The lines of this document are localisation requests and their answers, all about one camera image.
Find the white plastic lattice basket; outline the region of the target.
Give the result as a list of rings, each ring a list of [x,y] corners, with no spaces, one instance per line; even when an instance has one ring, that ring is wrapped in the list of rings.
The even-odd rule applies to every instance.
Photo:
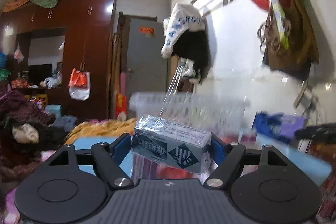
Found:
[[[187,126],[207,130],[220,138],[238,132],[250,102],[244,99],[204,96],[192,93],[167,95],[162,92],[137,92],[129,99],[129,110],[137,117],[151,115]]]

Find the dark purple clothes pile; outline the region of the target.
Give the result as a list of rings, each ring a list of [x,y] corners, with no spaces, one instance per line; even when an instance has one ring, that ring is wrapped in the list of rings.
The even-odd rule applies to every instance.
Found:
[[[41,152],[63,145],[67,133],[53,127],[54,114],[17,90],[1,92],[1,175],[16,177],[35,169]]]

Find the purple cardboard box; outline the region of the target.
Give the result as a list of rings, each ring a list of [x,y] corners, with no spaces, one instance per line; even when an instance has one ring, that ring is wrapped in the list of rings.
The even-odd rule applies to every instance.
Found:
[[[281,124],[278,134],[287,139],[293,139],[295,132],[306,126],[308,118],[297,115],[282,115],[279,120]]]

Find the orange white plastic bag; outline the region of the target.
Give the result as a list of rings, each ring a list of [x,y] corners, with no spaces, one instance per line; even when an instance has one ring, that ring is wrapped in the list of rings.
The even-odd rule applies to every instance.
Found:
[[[77,101],[87,100],[91,93],[90,73],[73,69],[68,88],[71,99]]]

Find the dark red wooden wardrobe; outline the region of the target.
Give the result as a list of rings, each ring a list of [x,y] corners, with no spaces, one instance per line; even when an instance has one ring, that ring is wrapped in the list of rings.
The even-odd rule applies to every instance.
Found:
[[[79,120],[109,116],[110,38],[116,0],[59,0],[53,9],[28,3],[1,14],[1,52],[6,55],[9,81],[27,71],[33,84],[42,81],[46,67],[62,70],[60,87],[48,90],[49,102]],[[73,69],[90,73],[90,96],[70,97]]]

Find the white and black hanging jacket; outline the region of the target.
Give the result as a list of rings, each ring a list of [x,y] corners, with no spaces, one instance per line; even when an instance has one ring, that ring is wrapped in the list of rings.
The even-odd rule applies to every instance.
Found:
[[[178,56],[193,62],[190,76],[200,81],[207,77],[210,49],[205,18],[193,5],[177,2],[164,30],[161,49],[164,59]]]

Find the grey box with chinese text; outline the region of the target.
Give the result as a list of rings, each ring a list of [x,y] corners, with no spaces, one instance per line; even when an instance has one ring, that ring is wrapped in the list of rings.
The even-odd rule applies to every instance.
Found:
[[[211,165],[211,138],[209,131],[145,115],[136,121],[132,150],[156,163],[203,174]]]

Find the grey door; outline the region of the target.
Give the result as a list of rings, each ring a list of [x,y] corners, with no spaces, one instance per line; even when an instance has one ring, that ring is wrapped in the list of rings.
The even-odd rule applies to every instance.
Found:
[[[136,92],[165,92],[168,61],[162,58],[163,24],[131,19],[126,61],[126,98]]]

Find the blue shopping bag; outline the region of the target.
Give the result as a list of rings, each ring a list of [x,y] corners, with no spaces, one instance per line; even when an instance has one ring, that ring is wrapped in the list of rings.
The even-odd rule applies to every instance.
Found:
[[[257,113],[252,123],[252,129],[258,134],[288,144],[290,138],[280,135],[282,125],[281,118],[283,115],[283,113],[273,115],[269,115],[266,112]]]

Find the yellow floral blanket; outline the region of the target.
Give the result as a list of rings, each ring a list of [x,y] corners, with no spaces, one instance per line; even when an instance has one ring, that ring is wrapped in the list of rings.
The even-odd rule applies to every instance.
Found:
[[[124,122],[112,119],[99,123],[83,122],[67,135],[65,144],[73,144],[84,137],[119,137],[123,133],[133,135],[136,121],[136,118],[132,118]]]

